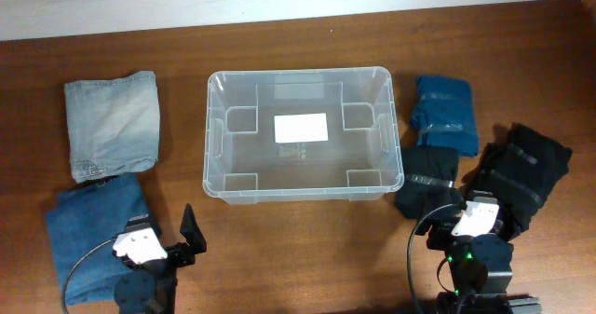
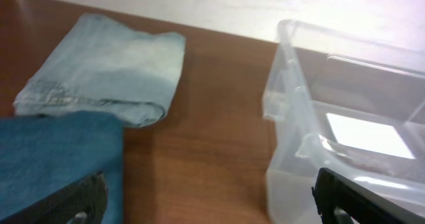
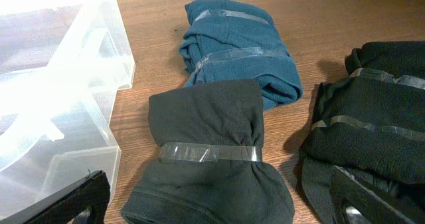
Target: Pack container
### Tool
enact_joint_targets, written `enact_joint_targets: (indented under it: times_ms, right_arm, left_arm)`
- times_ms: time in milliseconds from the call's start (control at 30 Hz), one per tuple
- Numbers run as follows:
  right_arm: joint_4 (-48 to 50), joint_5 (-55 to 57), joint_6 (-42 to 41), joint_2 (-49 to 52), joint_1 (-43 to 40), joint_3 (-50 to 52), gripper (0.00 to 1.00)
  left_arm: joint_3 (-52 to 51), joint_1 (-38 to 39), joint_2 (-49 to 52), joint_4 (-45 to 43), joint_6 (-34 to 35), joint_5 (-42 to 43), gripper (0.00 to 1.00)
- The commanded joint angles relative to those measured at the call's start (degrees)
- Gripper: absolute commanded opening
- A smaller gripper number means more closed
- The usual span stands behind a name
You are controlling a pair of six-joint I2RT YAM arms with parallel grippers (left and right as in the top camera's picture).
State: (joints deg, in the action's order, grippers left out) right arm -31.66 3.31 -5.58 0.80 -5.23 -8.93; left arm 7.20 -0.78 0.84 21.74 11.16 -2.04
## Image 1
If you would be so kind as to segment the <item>small black cloth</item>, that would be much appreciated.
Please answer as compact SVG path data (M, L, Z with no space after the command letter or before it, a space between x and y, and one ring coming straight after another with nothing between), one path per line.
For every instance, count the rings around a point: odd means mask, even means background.
M455 187L459 155L453 148L420 145L401 152L405 181L395 206L406 219L418 219L441 205L463 199Z

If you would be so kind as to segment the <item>large black cloth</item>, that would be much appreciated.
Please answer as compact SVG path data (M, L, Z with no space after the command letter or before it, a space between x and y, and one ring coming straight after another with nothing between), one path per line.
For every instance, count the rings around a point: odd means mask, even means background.
M524 232L569 172L572 154L571 148L515 123L505 143L486 145L468 188L492 194Z

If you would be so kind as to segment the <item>dark blue jeans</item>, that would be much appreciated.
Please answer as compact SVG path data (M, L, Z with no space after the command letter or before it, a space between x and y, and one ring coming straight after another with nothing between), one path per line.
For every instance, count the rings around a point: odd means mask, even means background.
M68 306L114 299L129 272L108 245L92 250L149 212L134 173L87 181L60 192L46 224L60 289Z

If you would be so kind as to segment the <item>teal cloth with tape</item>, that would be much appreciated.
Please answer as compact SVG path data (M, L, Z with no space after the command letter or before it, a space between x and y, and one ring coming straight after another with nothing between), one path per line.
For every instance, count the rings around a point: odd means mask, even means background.
M415 82L418 101L410 125L418 133L417 144L477 156L480 140L469 83L441 75L420 75Z

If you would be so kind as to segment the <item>light blue jeans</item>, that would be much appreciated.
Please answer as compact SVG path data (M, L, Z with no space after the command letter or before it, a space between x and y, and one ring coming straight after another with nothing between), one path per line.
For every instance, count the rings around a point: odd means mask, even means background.
M64 85L71 174L77 183L151 169L158 160L156 75Z

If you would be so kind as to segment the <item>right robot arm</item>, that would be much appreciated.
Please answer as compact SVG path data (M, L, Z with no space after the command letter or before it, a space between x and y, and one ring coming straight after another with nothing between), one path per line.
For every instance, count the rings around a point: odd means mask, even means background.
M441 251L453 282L437 295L432 311L440 314L540 314L540 300L509 295L515 237L512 218L491 194L474 191L470 199L454 189L423 195L425 220L419 235L427 247Z

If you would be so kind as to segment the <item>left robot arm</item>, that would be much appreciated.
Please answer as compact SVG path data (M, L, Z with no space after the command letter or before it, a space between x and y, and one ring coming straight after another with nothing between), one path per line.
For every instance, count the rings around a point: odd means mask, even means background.
M164 248L155 218L145 214L129 219L116 236L113 255L129 269L115 286L114 299L121 314L174 314L177 270L193 265L196 256L207 251L190 205L185 206L180 233L184 242Z

